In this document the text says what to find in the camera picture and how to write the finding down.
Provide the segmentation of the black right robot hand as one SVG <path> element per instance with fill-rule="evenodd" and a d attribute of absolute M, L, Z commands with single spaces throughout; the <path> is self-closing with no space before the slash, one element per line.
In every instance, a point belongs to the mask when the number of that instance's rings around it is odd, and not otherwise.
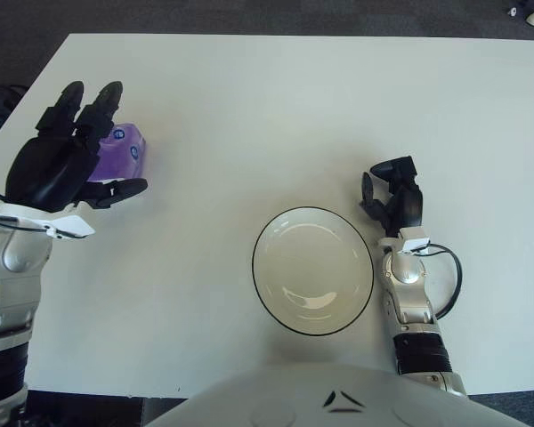
<path fill-rule="evenodd" d="M 374 198 L 371 174 L 388 184 L 391 197 L 386 204 Z M 388 238 L 396 237 L 401 229 L 422 225 L 423 193 L 416 177 L 411 156 L 381 162 L 362 175 L 360 207 L 370 219 L 380 223 Z"/>

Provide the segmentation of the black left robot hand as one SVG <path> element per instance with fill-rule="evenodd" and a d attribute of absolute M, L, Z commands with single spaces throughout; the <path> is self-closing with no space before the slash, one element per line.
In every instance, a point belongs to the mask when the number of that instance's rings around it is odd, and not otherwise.
<path fill-rule="evenodd" d="M 107 209 L 148 188 L 144 178 L 101 183 L 90 181 L 101 157 L 101 140 L 113 128 L 123 85 L 104 86 L 96 99 L 81 105 L 84 84 L 70 83 L 36 125 L 14 159 L 5 184 L 4 200 L 15 205 L 57 213 L 70 204 L 87 203 Z"/>

